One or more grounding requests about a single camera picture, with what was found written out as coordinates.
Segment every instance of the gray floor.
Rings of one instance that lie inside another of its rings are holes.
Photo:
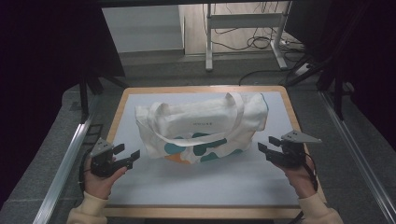
[[[278,69],[272,53],[219,55],[215,57],[214,71],[211,73],[205,70],[203,56],[184,57],[173,52],[163,55],[157,53],[155,57],[151,54],[124,54],[121,58],[126,77],[121,77],[120,80],[132,87],[238,85],[238,81],[245,74],[257,70]],[[277,85],[286,74],[287,72],[260,72],[244,78],[242,85]],[[288,88],[288,93],[303,132],[323,140],[323,144],[308,145],[308,147],[318,164],[320,183],[328,204],[339,211],[345,223],[388,223],[315,88],[317,78],[318,76],[311,77],[295,87]],[[122,89],[104,79],[101,80],[105,91],[99,102],[100,112],[93,119],[92,126],[101,126],[100,135],[106,137]],[[78,126],[80,120],[78,102],[78,87],[64,93],[63,107],[59,111],[58,118],[29,169],[5,202],[0,212],[0,223],[32,223],[35,219]],[[344,97],[343,102],[347,127],[378,180],[395,202],[395,151],[350,102],[348,96]],[[86,142],[90,140],[91,137],[86,137]],[[87,147],[85,145],[81,147],[79,158]],[[75,162],[64,185],[50,223],[65,223],[69,210],[81,201],[77,183],[78,163],[79,160]],[[155,220],[144,219],[109,219],[109,223],[144,223],[145,221],[156,223]],[[276,220],[276,223],[287,223],[287,220]]]

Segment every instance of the human hand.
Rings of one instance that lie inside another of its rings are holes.
[[[311,170],[314,170],[314,163],[310,157],[306,157],[306,164],[309,166],[309,168],[311,168]],[[294,187],[300,199],[308,198],[316,194],[309,173],[303,166],[298,168],[285,168],[276,164],[274,164],[274,166],[285,172],[285,176],[288,178],[290,184]]]
[[[127,168],[120,168],[110,177],[99,177],[91,173],[91,160],[92,158],[88,158],[85,163],[85,191],[96,198],[107,200],[108,196],[111,193],[111,188],[113,187],[113,184],[116,182],[116,180],[118,180],[122,175],[125,174]]]

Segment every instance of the black cable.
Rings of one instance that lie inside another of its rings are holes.
[[[217,5],[217,4],[215,4],[215,9],[214,9],[214,11],[213,11],[213,14],[216,14],[216,5]],[[233,28],[233,29],[230,29],[230,30],[224,31],[224,32],[218,32],[218,30],[215,29],[215,33],[218,34],[218,35],[224,35],[224,34],[230,33],[231,31],[234,31],[234,30],[237,30],[237,29],[238,29],[238,28]]]
[[[256,11],[256,9],[262,4],[262,2],[260,2],[253,10],[253,13]]]
[[[207,34],[207,30],[206,30],[206,26],[205,26],[205,9],[204,9],[204,4],[202,4],[202,13],[203,13],[203,18],[204,18],[204,29],[205,29],[205,33]],[[229,32],[231,32],[231,31],[234,31],[234,30],[237,30],[237,29],[238,29],[238,28],[234,28],[234,29],[228,30],[228,31],[223,32],[223,33],[218,33],[218,34],[229,33]],[[266,49],[266,48],[268,48],[268,46],[270,45],[271,39],[268,38],[268,37],[265,37],[265,36],[255,36],[255,34],[257,33],[257,30],[258,30],[258,28],[256,28],[256,30],[255,30],[255,32],[254,32],[254,34],[253,34],[253,37],[251,37],[251,38],[249,38],[249,39],[247,40],[247,46],[244,47],[244,48],[241,48],[241,49],[235,49],[235,48],[229,47],[229,46],[227,46],[227,45],[225,45],[225,44],[222,44],[222,43],[219,43],[219,42],[215,42],[215,41],[211,41],[211,42],[212,42],[213,44],[221,45],[221,46],[223,46],[224,48],[232,49],[232,50],[244,50],[244,49],[249,49],[249,48],[255,48],[255,49]],[[256,42],[257,42],[257,41],[263,41],[263,40],[266,40],[266,41],[267,41],[267,45],[265,45],[264,47],[258,47],[258,46],[256,45]]]
[[[265,4],[262,4],[262,13],[265,12],[266,8],[267,8],[267,2],[265,2]]]
[[[309,56],[309,55],[306,55],[306,54],[305,54],[305,55],[293,66],[293,68],[290,69],[290,71],[286,74],[285,78],[283,78],[282,80],[279,81],[278,85],[283,86],[283,87],[286,87],[285,85],[288,83],[289,76],[295,72],[295,69],[296,69],[297,67],[300,68],[301,65],[305,64],[306,62],[308,62],[308,61],[311,60],[311,59],[312,59],[312,56]]]
[[[275,11],[274,12],[276,12],[278,4],[279,4],[279,2],[276,2],[276,6],[275,6]]]
[[[309,174],[309,179],[311,180],[312,185],[314,186],[315,192],[318,192],[317,166],[315,165],[314,159],[312,159],[312,157],[309,154],[305,153],[305,156],[309,157],[309,159],[314,163],[314,168],[313,169],[311,169],[311,167],[309,167],[308,164],[306,164],[306,163],[303,164],[303,167],[305,168],[305,170]],[[303,215],[304,215],[304,213],[303,213],[303,211],[301,211],[297,215],[297,217],[295,217],[291,222],[289,222],[289,224],[297,223],[303,217]]]
[[[85,191],[85,178],[84,178],[84,173],[85,173],[85,162],[87,160],[88,155],[92,152],[93,147],[87,149],[84,152],[84,155],[82,155],[81,162],[79,164],[79,169],[78,169],[78,183],[79,183],[79,188],[81,190],[81,194],[84,196],[84,191]]]
[[[246,75],[242,76],[241,78],[239,78],[238,85],[241,86],[241,82],[244,78],[251,76],[253,74],[256,74],[256,73],[260,73],[260,72],[263,72],[263,73],[264,72],[287,72],[290,70],[291,69],[287,69],[287,70],[258,70],[258,71],[250,72],[250,73],[247,73]]]
[[[272,33],[277,34],[277,31],[276,31],[273,27],[265,27],[265,28],[271,29],[271,34],[272,34]],[[302,42],[289,41],[289,40],[284,39],[284,38],[280,38],[280,39],[283,40],[283,41],[287,41],[287,42],[289,42],[289,43],[291,43],[291,44],[301,44],[301,45],[303,45]]]

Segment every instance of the sleeve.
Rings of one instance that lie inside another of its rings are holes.
[[[332,208],[328,208],[318,194],[300,199],[299,204],[304,212],[303,224],[343,224],[340,215]]]
[[[103,216],[103,208],[106,204],[107,200],[84,192],[84,200],[79,207],[70,211],[67,224],[106,224],[107,218]]]

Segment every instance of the bag strap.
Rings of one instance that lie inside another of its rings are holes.
[[[186,138],[186,139],[169,139],[166,138],[165,136],[162,136],[158,132],[158,125],[157,125],[157,114],[158,110],[161,106],[166,105],[164,103],[154,103],[149,112],[148,112],[148,127],[163,141],[171,144],[175,144],[180,147],[192,147],[192,146],[197,146],[205,143],[211,143],[214,141],[219,141],[223,138],[226,138],[228,135],[230,135],[241,123],[242,117],[244,115],[244,101],[242,100],[242,96],[237,93],[237,92],[228,92],[225,98],[230,98],[233,99],[234,101],[234,107],[236,110],[236,117],[233,121],[233,127],[230,130],[227,130],[225,132],[221,133],[213,133],[210,135],[205,135],[201,137],[196,137],[196,138]]]

